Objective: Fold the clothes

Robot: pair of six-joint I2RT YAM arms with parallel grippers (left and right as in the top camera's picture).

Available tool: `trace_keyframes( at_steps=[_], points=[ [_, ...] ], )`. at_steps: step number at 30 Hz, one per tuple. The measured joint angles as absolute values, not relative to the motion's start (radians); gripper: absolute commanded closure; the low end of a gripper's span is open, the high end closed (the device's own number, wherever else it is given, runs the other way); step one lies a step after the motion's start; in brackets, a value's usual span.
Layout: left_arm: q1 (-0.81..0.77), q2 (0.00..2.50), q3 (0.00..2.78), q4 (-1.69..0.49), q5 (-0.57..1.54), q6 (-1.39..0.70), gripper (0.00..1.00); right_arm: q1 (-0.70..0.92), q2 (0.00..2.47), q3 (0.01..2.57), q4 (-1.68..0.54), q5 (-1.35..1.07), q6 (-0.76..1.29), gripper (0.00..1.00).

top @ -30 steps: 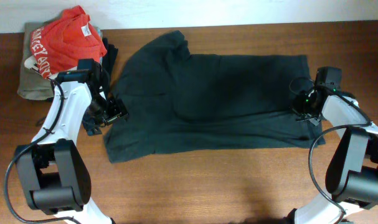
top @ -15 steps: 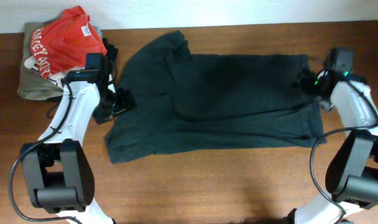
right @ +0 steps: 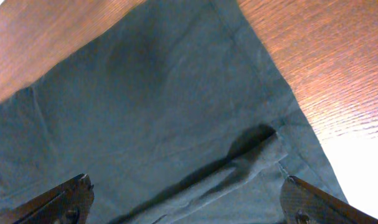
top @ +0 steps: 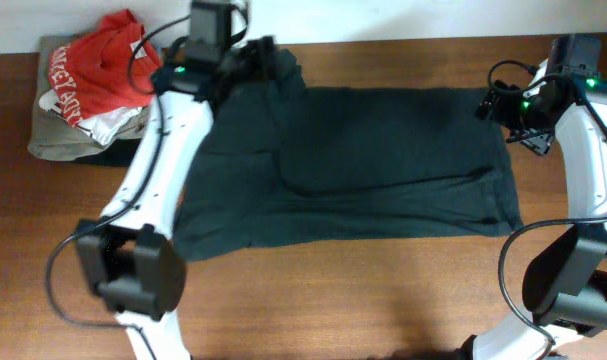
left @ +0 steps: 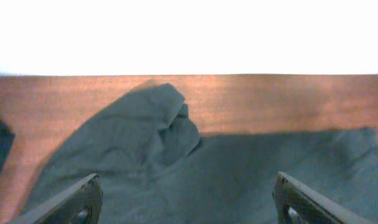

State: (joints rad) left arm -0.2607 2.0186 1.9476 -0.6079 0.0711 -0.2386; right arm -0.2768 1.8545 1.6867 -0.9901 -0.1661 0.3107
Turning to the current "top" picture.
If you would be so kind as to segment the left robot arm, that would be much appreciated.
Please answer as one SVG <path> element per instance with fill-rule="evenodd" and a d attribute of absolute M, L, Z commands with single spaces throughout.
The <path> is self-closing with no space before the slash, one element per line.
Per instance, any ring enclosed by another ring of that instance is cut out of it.
<path fill-rule="evenodd" d="M 75 248 L 90 292 L 114 313 L 139 359 L 187 359 L 177 307 L 187 269 L 170 241 L 175 212 L 212 108 L 231 89 L 275 76 L 270 36 L 214 63 L 167 63 L 151 78 L 149 121 L 117 193 L 96 221 L 82 221 Z"/>

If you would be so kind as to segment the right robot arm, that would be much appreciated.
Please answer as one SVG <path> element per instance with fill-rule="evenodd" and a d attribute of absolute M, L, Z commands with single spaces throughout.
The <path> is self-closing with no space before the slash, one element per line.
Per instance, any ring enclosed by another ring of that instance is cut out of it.
<path fill-rule="evenodd" d="M 510 313 L 466 341 L 465 359 L 551 359 L 559 347 L 607 331 L 607 81 L 573 76 L 570 86 L 555 125 L 569 216 L 531 223 L 505 241 L 497 275 Z M 566 230 L 530 262 L 516 304 L 505 283 L 507 253 L 518 237 L 552 226 Z"/>

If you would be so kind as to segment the dark green t-shirt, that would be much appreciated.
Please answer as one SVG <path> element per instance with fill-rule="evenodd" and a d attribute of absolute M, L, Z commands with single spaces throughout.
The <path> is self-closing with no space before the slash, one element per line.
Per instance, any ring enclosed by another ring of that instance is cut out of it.
<path fill-rule="evenodd" d="M 475 88 L 310 87 L 287 50 L 237 86 L 192 162 L 173 245 L 196 262 L 322 240 L 506 236 L 522 224 Z"/>

